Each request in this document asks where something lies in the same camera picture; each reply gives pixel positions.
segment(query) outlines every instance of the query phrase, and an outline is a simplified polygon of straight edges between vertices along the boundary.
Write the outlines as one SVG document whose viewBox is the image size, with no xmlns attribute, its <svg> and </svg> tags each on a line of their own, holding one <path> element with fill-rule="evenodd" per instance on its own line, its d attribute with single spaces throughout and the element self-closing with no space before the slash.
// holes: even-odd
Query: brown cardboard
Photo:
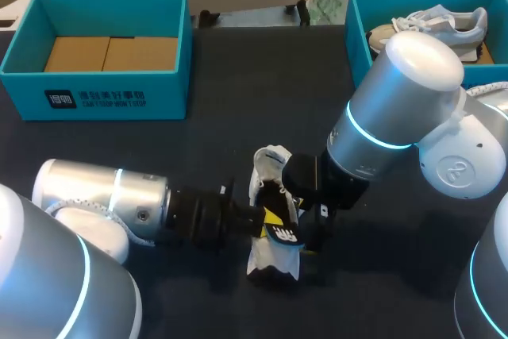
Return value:
<svg viewBox="0 0 508 339">
<path fill-rule="evenodd" d="M 103 71 L 173 71 L 176 37 L 112 37 Z"/>
<path fill-rule="evenodd" d="M 109 37 L 57 37 L 44 71 L 101 71 Z"/>
<path fill-rule="evenodd" d="M 482 55 L 479 57 L 478 61 L 476 61 L 476 65 L 492 65 L 494 61 L 492 60 L 491 53 L 487 49 L 485 43 L 482 43 Z"/>
</svg>

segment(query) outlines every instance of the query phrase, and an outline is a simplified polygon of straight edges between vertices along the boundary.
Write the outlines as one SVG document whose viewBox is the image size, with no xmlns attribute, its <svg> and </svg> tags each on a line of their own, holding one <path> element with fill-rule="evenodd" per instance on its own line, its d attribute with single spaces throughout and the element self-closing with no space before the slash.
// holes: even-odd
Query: glowing blue ring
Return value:
<svg viewBox="0 0 508 339">
<path fill-rule="evenodd" d="M 88 286 L 90 285 L 90 253 L 88 253 L 87 246 L 80 236 L 78 236 L 78 240 L 81 244 L 81 247 L 83 248 L 83 254 L 85 257 L 85 275 L 83 277 L 83 285 L 81 286 L 81 291 L 79 292 L 79 297 L 74 306 L 74 310 L 72 311 L 71 316 L 67 320 L 67 323 L 62 328 L 62 331 L 60 331 L 56 339 L 65 339 L 65 337 L 69 334 L 69 331 L 71 331 L 72 326 L 75 324 L 76 319 L 78 318 L 79 313 L 83 308 L 85 297 L 87 296 L 88 292 Z"/>
<path fill-rule="evenodd" d="M 497 108 L 497 107 L 495 107 L 495 106 L 488 105 L 488 104 L 486 104 L 486 103 L 484 103 L 484 105 L 485 105 L 485 106 L 490 107 L 492 110 L 497 111 L 498 113 L 500 113 L 500 114 L 501 114 L 501 115 L 502 115 L 502 116 L 503 116 L 503 117 L 504 117 L 504 118 L 508 121 L 508 115 L 504 114 L 504 112 L 503 112 L 502 110 L 498 109 L 498 108 Z"/>
<path fill-rule="evenodd" d="M 503 339 L 508 339 L 508 336 L 505 335 L 504 332 L 502 332 L 501 329 L 497 327 L 497 325 L 494 323 L 491 317 L 489 317 L 489 314 L 487 314 L 487 312 L 483 308 L 482 303 L 479 301 L 478 294 L 476 294 L 475 282 L 473 281 L 473 260 L 475 259 L 476 248 L 478 248 L 478 244 L 476 244 L 475 250 L 473 250 L 473 254 L 471 256 L 471 263 L 469 264 L 469 278 L 471 280 L 471 289 L 473 290 L 473 295 L 475 296 L 476 303 L 478 303 L 478 307 L 482 311 L 483 316 L 487 319 L 487 321 L 491 324 L 491 326 L 494 327 L 497 333 L 501 335 Z"/>
<path fill-rule="evenodd" d="M 403 146 L 398 146 L 396 144 L 389 144 L 380 141 L 379 139 L 375 139 L 372 135 L 367 133 L 364 129 L 360 127 L 355 121 L 355 119 L 351 115 L 351 110 L 349 109 L 349 102 L 346 107 L 346 114 L 348 115 L 349 121 L 351 121 L 352 125 L 355 126 L 355 129 L 358 130 L 360 134 L 362 134 L 364 137 L 366 137 L 370 142 L 376 143 L 377 145 L 384 147 L 384 148 L 391 148 L 392 150 L 403 150 L 404 148 L 411 147 L 411 144 L 405 144 Z"/>
</svg>

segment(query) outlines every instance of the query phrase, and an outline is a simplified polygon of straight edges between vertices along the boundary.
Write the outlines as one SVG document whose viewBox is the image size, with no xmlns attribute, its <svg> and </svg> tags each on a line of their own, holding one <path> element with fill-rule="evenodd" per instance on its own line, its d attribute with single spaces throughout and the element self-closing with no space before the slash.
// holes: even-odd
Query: white sneaker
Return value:
<svg viewBox="0 0 508 339">
<path fill-rule="evenodd" d="M 458 13 L 441 4 L 408 17 L 391 19 L 391 24 L 380 25 L 368 33 L 368 44 L 374 53 L 384 48 L 390 37 L 401 31 L 417 31 L 436 37 L 447 44 L 461 61 L 474 63 L 479 58 L 479 47 L 487 34 L 487 11 L 479 7 L 474 12 Z"/>
<path fill-rule="evenodd" d="M 283 146 L 269 145 L 254 154 L 254 170 L 248 189 L 251 206 L 264 206 L 283 222 L 298 223 L 293 198 L 282 185 L 282 170 L 291 153 Z M 267 236 L 252 239 L 248 258 L 249 278 L 262 273 L 282 273 L 298 280 L 300 271 L 299 248 L 281 245 Z"/>
</svg>

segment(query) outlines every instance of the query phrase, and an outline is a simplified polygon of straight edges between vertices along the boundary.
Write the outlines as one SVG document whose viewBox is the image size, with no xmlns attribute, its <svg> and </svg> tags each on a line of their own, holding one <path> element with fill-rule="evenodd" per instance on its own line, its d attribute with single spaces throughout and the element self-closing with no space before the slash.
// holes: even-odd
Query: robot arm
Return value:
<svg viewBox="0 0 508 339">
<path fill-rule="evenodd" d="M 416 145 L 423 175 L 439 192 L 488 194 L 506 169 L 507 117 L 467 94 L 463 79 L 464 67 L 448 46 L 423 33 L 398 33 L 333 127 L 315 166 L 317 186 L 303 176 L 311 159 L 297 155 L 284 169 L 286 188 L 312 203 L 348 209 Z"/>
</svg>

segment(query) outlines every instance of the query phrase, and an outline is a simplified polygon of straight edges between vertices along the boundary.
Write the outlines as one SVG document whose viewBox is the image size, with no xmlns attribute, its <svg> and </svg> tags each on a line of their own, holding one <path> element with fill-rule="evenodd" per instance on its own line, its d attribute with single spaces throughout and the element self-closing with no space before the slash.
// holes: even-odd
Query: robot logo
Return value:
<svg viewBox="0 0 508 339">
<path fill-rule="evenodd" d="M 454 184 L 458 178 L 460 178 L 460 174 L 468 169 L 468 166 L 464 162 L 456 162 L 455 167 L 449 168 L 446 177 L 451 184 Z"/>
<path fill-rule="evenodd" d="M 446 156 L 437 165 L 437 174 L 443 183 L 463 188 L 473 183 L 475 169 L 472 164 L 460 156 Z"/>
</svg>

